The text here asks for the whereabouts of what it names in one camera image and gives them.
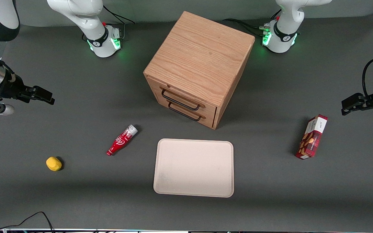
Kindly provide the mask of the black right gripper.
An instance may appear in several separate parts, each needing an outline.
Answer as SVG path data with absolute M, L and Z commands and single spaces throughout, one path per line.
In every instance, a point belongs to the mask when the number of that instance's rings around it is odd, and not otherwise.
M 0 98 L 17 99 L 25 103 L 29 103 L 30 100 L 39 100 L 54 105 L 55 99 L 51 92 L 40 86 L 34 86 L 32 92 L 31 89 L 23 83 L 21 77 L 6 73 L 0 88 Z

